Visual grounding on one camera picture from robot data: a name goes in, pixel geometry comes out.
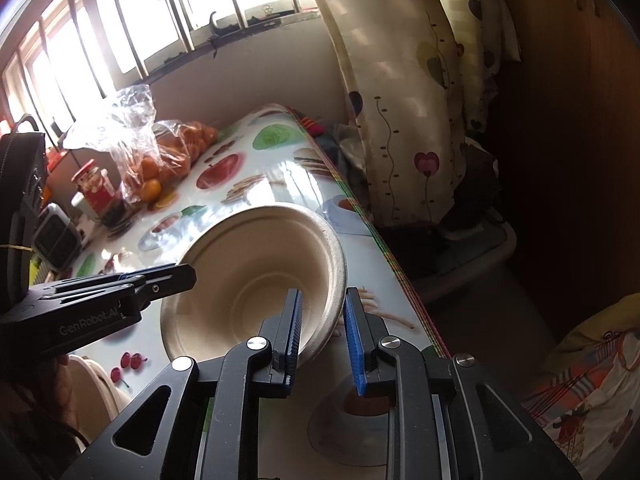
bowl rim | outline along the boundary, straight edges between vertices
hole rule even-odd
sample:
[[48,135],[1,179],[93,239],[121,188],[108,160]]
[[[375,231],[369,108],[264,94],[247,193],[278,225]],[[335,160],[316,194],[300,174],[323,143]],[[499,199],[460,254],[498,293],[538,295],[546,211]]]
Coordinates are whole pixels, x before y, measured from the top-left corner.
[[[200,251],[208,245],[207,240],[212,237],[216,238],[215,235],[212,236],[212,232],[215,233],[222,231],[224,233],[230,228],[229,224],[231,224],[232,221],[242,221],[242,219],[238,217],[250,216],[251,218],[251,216],[257,214],[257,218],[260,218],[260,213],[272,216],[269,214],[269,211],[282,215],[286,210],[295,212],[295,214],[298,215],[298,219],[300,219],[300,216],[304,217],[306,222],[310,222],[310,224],[313,224],[317,228],[318,235],[321,235],[321,237],[326,241],[325,246],[328,251],[329,260],[332,263],[329,281],[330,284],[334,284],[334,286],[332,286],[327,292],[324,309],[322,310],[321,318],[316,329],[306,344],[301,346],[300,354],[298,355],[298,367],[300,367],[304,363],[313,360],[329,341],[329,338],[332,336],[338,323],[338,318],[342,313],[342,306],[344,304],[346,294],[346,258],[336,231],[325,218],[311,209],[288,202],[274,202],[271,204],[252,206],[243,209],[242,211],[232,213],[220,222],[209,226],[201,232],[200,236],[196,238],[180,256],[178,263],[190,264],[192,258],[195,255],[200,254]],[[170,360],[173,360],[180,355],[187,355],[177,337],[175,324],[172,322],[180,297],[181,294],[175,294],[173,296],[163,298],[160,307],[160,336],[162,338],[164,350]]]

rubber band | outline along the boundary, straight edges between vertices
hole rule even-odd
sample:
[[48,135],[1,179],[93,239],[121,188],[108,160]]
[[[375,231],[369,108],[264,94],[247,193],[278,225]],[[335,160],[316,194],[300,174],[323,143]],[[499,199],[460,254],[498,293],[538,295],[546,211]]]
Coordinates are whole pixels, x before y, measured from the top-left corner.
[[11,244],[0,244],[0,248],[1,249],[18,249],[21,251],[33,251],[33,249],[31,249],[30,247],[25,247],[22,245],[11,245]]

metal screw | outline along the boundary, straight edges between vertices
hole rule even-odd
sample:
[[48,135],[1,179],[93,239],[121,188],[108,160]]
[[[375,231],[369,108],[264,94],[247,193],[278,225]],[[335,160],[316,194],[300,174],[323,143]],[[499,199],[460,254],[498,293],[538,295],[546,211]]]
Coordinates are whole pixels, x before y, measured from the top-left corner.
[[385,335],[380,340],[380,344],[385,348],[398,348],[400,346],[400,338],[394,335]]
[[193,364],[193,360],[186,355],[181,355],[180,357],[175,358],[171,362],[171,368],[173,368],[176,372],[183,372],[191,368]]
[[476,358],[471,354],[460,354],[456,355],[456,362],[462,367],[471,368],[476,364]]
[[265,346],[267,346],[267,340],[263,337],[256,336],[249,339],[246,342],[246,345],[251,350],[262,350]]

window sill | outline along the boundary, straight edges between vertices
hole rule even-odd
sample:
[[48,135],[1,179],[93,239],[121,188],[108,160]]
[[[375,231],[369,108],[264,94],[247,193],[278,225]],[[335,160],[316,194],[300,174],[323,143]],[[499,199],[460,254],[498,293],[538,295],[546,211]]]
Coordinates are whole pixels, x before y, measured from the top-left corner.
[[141,83],[151,84],[155,83],[159,79],[163,78],[167,74],[177,70],[178,68],[186,65],[187,63],[198,59],[205,54],[209,54],[216,49],[220,49],[228,44],[235,43],[236,41],[244,40],[245,38],[249,38],[251,36],[255,36],[256,34],[260,34],[261,32],[265,32],[267,30],[273,30],[274,28],[282,27],[283,25],[291,25],[293,23],[306,22],[307,20],[314,20],[320,17],[319,10],[304,10],[299,14],[291,14],[289,16],[284,16],[282,18],[274,18],[272,20],[265,20],[264,22],[257,23],[257,25],[252,25],[247,28],[242,28],[240,30],[236,30],[231,34],[227,34],[226,36],[220,36],[217,38],[215,42],[215,46],[211,43],[203,43],[197,46],[191,52],[185,52],[179,54],[173,59],[165,62],[164,65],[155,69],[149,76],[145,77]]

curtain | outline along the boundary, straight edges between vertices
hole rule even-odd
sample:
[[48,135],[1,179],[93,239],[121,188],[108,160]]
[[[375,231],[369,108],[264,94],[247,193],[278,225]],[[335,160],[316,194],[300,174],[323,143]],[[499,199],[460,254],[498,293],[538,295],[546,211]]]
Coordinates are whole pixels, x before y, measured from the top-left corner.
[[440,1],[460,50],[467,129],[484,132],[500,60],[520,60],[511,13],[505,0]]
[[[482,93],[463,89],[466,46],[456,40],[446,8],[440,0],[316,2],[358,128],[375,223],[438,223],[465,176],[463,106],[474,110],[466,94]],[[479,20],[475,10],[472,4],[466,12]]]

